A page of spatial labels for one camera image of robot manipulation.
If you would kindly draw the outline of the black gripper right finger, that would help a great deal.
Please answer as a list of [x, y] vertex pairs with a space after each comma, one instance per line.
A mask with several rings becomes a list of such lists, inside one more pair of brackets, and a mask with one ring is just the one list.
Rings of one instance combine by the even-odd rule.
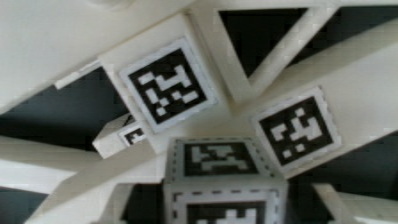
[[327, 183], [292, 183], [286, 224], [363, 224]]

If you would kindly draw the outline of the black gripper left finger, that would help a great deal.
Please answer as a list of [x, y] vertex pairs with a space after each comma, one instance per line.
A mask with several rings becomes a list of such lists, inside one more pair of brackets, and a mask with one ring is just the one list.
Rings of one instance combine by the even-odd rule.
[[160, 183], [116, 185], [100, 219], [91, 224], [165, 224]]

